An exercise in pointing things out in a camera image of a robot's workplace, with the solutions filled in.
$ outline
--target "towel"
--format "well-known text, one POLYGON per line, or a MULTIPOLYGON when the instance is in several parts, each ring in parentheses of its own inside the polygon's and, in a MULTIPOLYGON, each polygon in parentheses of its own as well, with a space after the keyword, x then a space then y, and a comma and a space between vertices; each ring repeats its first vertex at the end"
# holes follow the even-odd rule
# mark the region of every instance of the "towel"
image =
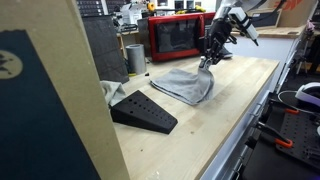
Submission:
POLYGON ((124 91, 120 82, 100 81, 100 85, 106 103, 110 106, 114 106, 118 102, 126 98, 126 92, 124 91))
POLYGON ((156 89, 189 105, 199 104, 213 96, 213 75, 204 68, 198 68, 198 74, 172 69, 150 83, 156 89))

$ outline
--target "microwave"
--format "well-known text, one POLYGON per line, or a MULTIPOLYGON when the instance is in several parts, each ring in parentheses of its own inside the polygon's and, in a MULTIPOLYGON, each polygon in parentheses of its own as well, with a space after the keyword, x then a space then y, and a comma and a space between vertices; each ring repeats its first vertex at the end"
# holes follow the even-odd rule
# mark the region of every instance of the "microwave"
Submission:
POLYGON ((140 43, 151 61, 167 61, 200 54, 199 38, 215 13, 156 16, 138 20, 140 43))

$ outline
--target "wooden table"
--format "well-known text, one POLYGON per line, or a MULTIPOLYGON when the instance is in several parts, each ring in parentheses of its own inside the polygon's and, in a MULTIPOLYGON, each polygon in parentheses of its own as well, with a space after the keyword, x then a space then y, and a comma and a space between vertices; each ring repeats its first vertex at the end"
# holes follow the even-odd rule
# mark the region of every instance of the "wooden table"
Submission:
MULTIPOLYGON (((299 37, 305 30, 305 25, 299 27, 278 27, 270 29, 257 30, 259 37, 264 38, 291 38, 299 37)), ((232 32, 233 35, 238 35, 238 32, 232 32)))
POLYGON ((246 112, 277 66, 276 61, 234 57, 211 66, 215 77, 214 99, 189 106, 154 88, 150 79, 172 68, 195 73, 199 58, 148 64, 150 76, 138 75, 124 84, 129 95, 140 90, 178 124, 161 134, 114 123, 131 179, 199 178, 246 112))

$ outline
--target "black pegboard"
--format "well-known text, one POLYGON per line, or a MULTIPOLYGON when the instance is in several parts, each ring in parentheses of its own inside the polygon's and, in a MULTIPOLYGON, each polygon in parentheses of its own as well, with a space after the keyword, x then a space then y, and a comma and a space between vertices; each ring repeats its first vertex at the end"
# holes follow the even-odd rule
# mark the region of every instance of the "black pegboard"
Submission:
POLYGON ((132 93, 111 107, 114 122, 169 134, 177 119, 153 102, 141 91, 132 93))
POLYGON ((320 172, 320 158, 310 158, 311 151, 320 152, 320 136, 317 134, 317 125, 310 120, 310 115, 286 113, 280 134, 293 141, 292 148, 277 145, 277 150, 296 158, 320 172))
POLYGON ((103 9, 103 1, 105 0, 77 0, 76 2, 81 17, 103 16, 107 14, 103 9))
POLYGON ((100 80, 125 83, 128 71, 111 16, 83 17, 83 25, 100 80))

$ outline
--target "white cable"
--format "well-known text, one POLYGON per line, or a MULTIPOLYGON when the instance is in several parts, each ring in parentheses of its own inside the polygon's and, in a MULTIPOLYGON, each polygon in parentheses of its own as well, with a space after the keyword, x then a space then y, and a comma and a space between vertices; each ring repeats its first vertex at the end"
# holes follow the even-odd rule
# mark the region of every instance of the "white cable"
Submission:
POLYGON ((289 106, 289 107, 291 107, 291 108, 293 108, 293 109, 299 110, 299 111, 301 111, 301 112, 305 112, 305 113, 308 113, 308 114, 320 116, 319 113, 312 112, 312 111, 307 111, 307 110, 304 110, 304 109, 300 109, 300 108, 297 108, 297 107, 295 107, 295 106, 292 106, 292 105, 289 105, 289 104, 285 103, 285 102, 280 98, 281 94, 284 94, 284 93, 297 93, 297 91, 287 90, 287 91, 282 91, 282 92, 280 92, 280 93, 278 94, 278 99, 279 99, 279 101, 282 102, 283 104, 285 104, 285 105, 287 105, 287 106, 289 106))

